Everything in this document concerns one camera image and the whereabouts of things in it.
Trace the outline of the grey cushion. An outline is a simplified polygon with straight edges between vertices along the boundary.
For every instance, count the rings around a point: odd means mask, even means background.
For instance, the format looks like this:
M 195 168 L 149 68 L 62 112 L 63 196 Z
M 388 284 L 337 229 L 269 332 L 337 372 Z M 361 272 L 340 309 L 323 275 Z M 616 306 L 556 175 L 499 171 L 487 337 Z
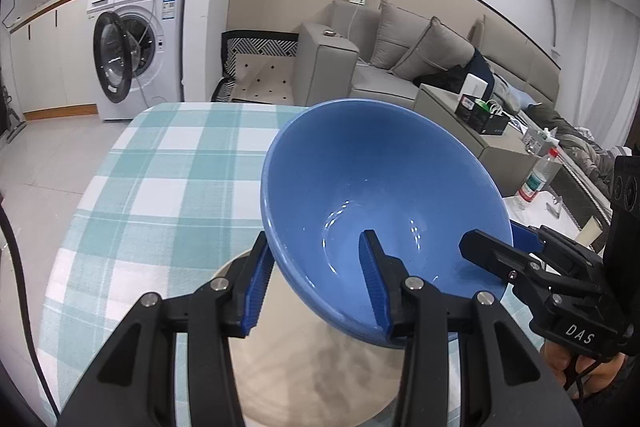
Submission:
M 468 40 L 443 24 L 436 16 L 390 72 L 408 81 L 447 72 L 472 60 L 475 48 Z
M 391 69 L 416 44 L 430 21 L 383 0 L 370 64 L 380 69 Z

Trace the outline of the black patterned chair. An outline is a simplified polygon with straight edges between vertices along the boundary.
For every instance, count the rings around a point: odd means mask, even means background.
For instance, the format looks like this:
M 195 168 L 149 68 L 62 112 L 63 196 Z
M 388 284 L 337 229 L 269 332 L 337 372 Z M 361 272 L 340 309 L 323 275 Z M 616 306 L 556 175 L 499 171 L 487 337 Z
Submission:
M 294 105 L 291 82 L 294 32 L 233 29 L 222 34 L 222 77 L 212 98 L 220 103 Z

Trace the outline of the white kitchen base cabinets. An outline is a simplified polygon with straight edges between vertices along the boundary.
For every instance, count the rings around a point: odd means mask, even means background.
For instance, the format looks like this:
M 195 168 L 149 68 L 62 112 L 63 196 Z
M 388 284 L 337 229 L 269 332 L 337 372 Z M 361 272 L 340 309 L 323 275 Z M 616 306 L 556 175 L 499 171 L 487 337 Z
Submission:
M 92 28 L 87 0 L 70 0 L 11 32 L 17 100 L 26 117 L 96 111 Z

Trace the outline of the grey sofa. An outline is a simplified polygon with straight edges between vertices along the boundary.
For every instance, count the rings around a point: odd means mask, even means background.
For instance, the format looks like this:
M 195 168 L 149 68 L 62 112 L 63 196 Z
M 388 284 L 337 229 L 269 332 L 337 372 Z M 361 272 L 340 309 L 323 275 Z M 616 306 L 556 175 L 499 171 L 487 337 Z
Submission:
M 313 106 L 372 98 L 410 108 L 421 86 L 459 93 L 466 77 L 485 98 L 553 105 L 560 69 L 518 31 L 484 15 L 462 36 L 438 17 L 383 2 L 379 9 L 335 1 L 325 25 L 304 23 L 292 76 L 293 101 Z

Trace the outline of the white washing machine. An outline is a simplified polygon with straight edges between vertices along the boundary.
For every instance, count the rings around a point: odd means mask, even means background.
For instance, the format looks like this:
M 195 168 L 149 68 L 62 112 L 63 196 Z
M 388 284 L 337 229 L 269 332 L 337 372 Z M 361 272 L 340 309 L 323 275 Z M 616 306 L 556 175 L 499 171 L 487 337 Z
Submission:
M 131 120 L 152 106 L 183 100 L 184 0 L 88 0 L 103 120 Z

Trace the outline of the white marble side table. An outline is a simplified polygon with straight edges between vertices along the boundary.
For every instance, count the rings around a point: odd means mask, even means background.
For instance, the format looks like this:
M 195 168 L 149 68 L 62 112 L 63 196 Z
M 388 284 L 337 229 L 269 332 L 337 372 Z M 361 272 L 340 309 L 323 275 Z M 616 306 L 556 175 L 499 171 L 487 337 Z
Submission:
M 505 197 L 503 202 L 512 221 L 526 227 L 539 228 L 545 225 L 602 256 L 605 242 L 604 222 L 595 215 L 590 215 L 587 221 L 580 225 L 565 206 L 563 199 L 548 191 L 538 193 L 531 202 L 526 202 L 520 195 Z

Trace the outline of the blue bowl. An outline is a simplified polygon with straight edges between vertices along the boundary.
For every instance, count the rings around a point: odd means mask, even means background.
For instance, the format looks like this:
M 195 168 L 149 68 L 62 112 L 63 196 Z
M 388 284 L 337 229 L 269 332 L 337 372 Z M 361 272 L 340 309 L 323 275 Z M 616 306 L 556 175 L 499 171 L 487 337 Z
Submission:
M 354 98 L 304 110 L 269 147 L 260 203 L 288 285 L 323 321 L 366 343 L 387 340 L 359 261 L 364 231 L 443 293 L 506 290 L 459 249 L 472 230 L 511 242 L 494 180 L 453 135 L 412 110 Z

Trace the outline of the cream plate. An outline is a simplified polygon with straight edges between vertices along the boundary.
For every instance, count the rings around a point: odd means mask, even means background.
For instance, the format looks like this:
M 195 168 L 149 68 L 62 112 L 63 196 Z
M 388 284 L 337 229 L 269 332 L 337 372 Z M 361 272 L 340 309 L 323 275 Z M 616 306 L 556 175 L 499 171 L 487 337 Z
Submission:
M 390 426 L 404 352 L 334 329 L 271 273 L 257 325 L 229 348 L 247 426 Z

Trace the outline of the grey right cushion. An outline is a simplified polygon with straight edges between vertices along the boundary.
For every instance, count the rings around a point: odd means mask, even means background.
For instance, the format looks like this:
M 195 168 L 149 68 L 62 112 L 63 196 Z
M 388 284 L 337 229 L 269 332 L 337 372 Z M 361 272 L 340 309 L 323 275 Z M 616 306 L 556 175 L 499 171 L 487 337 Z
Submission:
M 436 16 L 390 72 L 408 81 L 447 72 L 472 60 L 475 48 L 468 40 L 443 24 Z

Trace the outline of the grey left cushion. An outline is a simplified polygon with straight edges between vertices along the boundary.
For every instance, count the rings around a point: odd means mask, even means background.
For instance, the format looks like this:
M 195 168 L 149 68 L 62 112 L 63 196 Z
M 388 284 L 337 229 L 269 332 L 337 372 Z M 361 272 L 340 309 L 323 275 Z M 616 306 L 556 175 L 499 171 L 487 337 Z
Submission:
M 370 64 L 380 69 L 391 69 L 416 44 L 430 21 L 383 0 Z

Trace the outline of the plastic water bottle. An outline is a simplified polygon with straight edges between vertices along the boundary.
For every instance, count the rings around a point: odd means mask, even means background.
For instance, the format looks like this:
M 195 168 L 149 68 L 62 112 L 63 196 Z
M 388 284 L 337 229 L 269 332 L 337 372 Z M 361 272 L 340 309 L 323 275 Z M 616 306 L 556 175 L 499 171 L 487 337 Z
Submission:
M 532 171 L 526 176 L 525 181 L 515 195 L 516 205 L 525 208 L 533 202 L 536 196 L 554 179 L 561 168 L 559 151 L 551 147 L 548 153 L 539 158 Z

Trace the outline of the teal checked tablecloth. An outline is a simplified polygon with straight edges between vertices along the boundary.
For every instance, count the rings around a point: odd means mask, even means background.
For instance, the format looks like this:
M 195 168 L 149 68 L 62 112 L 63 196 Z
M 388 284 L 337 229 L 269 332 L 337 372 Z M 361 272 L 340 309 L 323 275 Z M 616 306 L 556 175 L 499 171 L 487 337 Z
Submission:
M 304 110 L 162 104 L 122 132 L 70 220 L 44 298 L 38 351 L 58 403 L 141 295 L 188 295 L 253 246 L 267 152 Z M 529 323 L 508 286 L 499 298 Z

